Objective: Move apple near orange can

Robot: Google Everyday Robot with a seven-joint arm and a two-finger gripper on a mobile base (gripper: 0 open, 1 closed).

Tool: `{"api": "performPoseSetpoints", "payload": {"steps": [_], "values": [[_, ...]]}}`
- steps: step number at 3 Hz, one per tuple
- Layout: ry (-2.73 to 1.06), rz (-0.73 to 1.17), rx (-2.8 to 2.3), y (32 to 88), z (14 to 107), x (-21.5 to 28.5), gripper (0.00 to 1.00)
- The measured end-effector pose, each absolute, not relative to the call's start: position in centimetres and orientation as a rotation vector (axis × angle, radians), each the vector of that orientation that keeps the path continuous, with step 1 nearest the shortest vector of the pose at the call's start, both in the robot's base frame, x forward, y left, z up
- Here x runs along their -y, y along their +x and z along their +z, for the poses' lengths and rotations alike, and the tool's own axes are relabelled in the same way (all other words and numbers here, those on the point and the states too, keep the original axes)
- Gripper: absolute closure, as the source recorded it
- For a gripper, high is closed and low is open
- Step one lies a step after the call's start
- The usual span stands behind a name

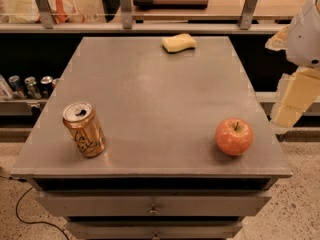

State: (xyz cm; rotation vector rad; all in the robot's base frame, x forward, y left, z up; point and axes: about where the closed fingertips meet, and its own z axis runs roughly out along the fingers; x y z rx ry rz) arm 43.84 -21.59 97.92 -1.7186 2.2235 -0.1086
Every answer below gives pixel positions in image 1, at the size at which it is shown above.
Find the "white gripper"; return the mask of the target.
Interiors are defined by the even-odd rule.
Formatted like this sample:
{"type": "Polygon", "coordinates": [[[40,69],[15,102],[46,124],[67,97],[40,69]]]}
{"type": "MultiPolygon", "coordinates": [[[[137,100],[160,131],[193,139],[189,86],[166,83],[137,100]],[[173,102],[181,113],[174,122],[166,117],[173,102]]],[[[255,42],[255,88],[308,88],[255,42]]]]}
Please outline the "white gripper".
{"type": "Polygon", "coordinates": [[[320,0],[307,0],[290,25],[269,38],[265,47],[286,49],[288,61],[304,66],[282,75],[272,107],[272,123],[291,128],[320,96],[320,70],[312,69],[320,67],[320,0]]]}

